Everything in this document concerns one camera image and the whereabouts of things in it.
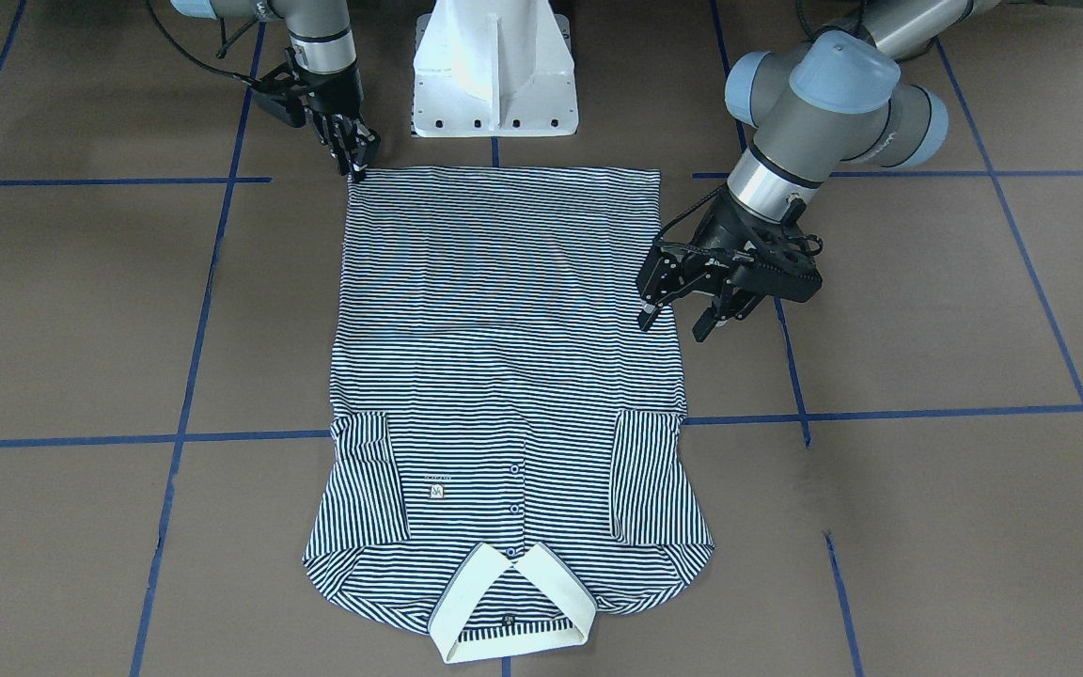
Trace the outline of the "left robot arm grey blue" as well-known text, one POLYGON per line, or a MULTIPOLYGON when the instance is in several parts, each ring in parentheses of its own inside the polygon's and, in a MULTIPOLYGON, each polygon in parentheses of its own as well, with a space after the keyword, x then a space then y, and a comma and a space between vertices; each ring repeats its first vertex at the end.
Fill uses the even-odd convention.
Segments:
POLYGON ((822 287, 824 249, 799 220, 841 164, 904 168, 944 145, 941 99, 902 80, 900 61, 988 9, 986 1, 867 1, 785 53, 753 52, 728 73, 727 110, 753 135, 721 185, 695 205, 687 243, 654 236, 636 276, 650 329, 663 308, 708 295, 695 339, 743 320, 765 297, 805 303, 822 287))

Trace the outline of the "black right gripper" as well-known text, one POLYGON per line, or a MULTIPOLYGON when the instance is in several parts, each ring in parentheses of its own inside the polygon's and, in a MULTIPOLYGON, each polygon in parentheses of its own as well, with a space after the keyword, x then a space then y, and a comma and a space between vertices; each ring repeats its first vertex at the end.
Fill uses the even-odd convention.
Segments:
POLYGON ((314 73, 302 70, 306 87, 306 107, 312 110, 315 132, 323 133, 323 145, 330 149, 339 175, 349 181, 362 181, 364 170, 377 158, 380 136, 364 121, 364 102, 360 69, 314 73), (325 127, 327 121, 344 118, 349 127, 325 127))

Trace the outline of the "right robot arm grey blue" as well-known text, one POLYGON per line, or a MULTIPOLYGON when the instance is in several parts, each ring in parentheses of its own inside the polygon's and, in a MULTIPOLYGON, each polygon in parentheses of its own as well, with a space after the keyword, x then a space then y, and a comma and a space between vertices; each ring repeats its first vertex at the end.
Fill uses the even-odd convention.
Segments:
POLYGON ((257 78, 225 71, 190 55, 164 27, 160 32, 181 55, 206 71, 246 84, 268 115, 292 128, 312 127, 319 145, 337 162, 339 175, 360 183, 377 158, 380 136, 364 120, 364 87, 345 1, 173 1, 192 18, 242 19, 244 30, 282 22, 288 31, 282 64, 257 78))

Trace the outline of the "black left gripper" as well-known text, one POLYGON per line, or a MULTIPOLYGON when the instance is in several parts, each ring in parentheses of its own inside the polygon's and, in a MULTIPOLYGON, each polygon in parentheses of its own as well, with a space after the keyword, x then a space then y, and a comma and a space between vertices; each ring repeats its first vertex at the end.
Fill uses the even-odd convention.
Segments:
POLYGON ((693 326, 696 342, 729 321, 746 320, 761 297, 811 299, 824 283, 815 266, 824 243, 798 226, 807 201, 794 196, 785 206, 770 222, 733 194, 712 193, 661 227, 636 275, 644 301, 639 330, 649 333, 667 305, 692 292, 714 298, 693 326))

